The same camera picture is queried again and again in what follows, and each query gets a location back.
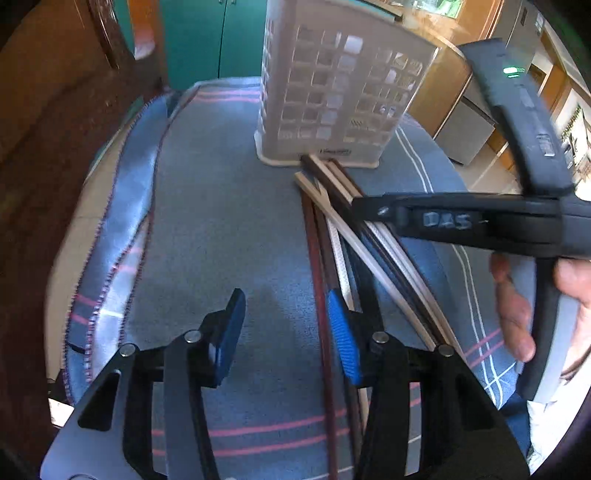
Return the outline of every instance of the white plastic container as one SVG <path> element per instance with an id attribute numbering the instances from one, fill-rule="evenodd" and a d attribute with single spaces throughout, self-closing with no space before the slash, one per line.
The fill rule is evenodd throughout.
<path id="1" fill-rule="evenodd" d="M 437 47 L 353 1 L 268 0 L 261 161 L 299 164 L 302 153 L 375 168 Z"/>

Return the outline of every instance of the floor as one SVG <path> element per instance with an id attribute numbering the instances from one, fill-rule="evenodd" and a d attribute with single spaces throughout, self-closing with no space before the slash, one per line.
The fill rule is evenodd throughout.
<path id="1" fill-rule="evenodd" d="M 48 378 L 55 378 L 61 367 L 63 330 L 70 300 L 106 208 L 115 174 L 116 159 L 124 138 L 125 131 L 106 149 L 101 162 L 87 181 L 53 268 L 47 289 L 46 304 Z M 503 168 L 495 153 L 486 144 L 468 166 L 458 164 L 454 166 L 468 189 L 473 192 L 517 192 L 518 185 L 515 177 Z"/>
<path id="2" fill-rule="evenodd" d="M 116 159 L 121 151 L 125 133 L 126 128 L 122 134 L 115 137 L 88 178 L 70 229 L 53 265 L 53 273 L 47 287 L 45 318 L 47 378 L 55 379 L 61 368 L 64 326 L 70 301 L 111 193 Z"/>
<path id="3" fill-rule="evenodd" d="M 503 167 L 488 144 L 484 144 L 469 165 L 454 164 L 454 167 L 471 192 L 519 192 L 517 179 Z"/>

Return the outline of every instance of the green cabinet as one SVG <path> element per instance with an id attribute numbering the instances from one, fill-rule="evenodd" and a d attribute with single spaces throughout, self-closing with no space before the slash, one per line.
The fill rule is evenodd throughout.
<path id="1" fill-rule="evenodd" d="M 261 74 L 267 0 L 160 0 L 168 83 Z"/>
<path id="2" fill-rule="evenodd" d="M 267 0 L 228 0 L 219 77 L 261 74 Z"/>

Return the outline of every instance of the wooden furniture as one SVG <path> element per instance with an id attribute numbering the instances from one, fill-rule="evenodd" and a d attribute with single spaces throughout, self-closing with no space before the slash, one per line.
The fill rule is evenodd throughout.
<path id="1" fill-rule="evenodd" d="M 38 470 L 54 436 L 43 335 L 51 267 L 95 153 L 132 102 L 155 93 L 158 69 L 155 56 L 131 56 L 110 1 L 41 0 L 0 51 L 0 70 L 0 448 Z"/>

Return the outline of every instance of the sleeve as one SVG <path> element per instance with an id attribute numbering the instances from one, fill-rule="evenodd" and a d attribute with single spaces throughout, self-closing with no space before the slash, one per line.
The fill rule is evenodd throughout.
<path id="1" fill-rule="evenodd" d="M 569 372 L 567 378 L 560 380 L 560 385 L 549 403 L 527 403 L 531 436 L 527 463 L 531 473 L 534 473 L 556 448 L 579 412 L 590 386 L 591 358 L 587 355 L 577 371 Z"/>

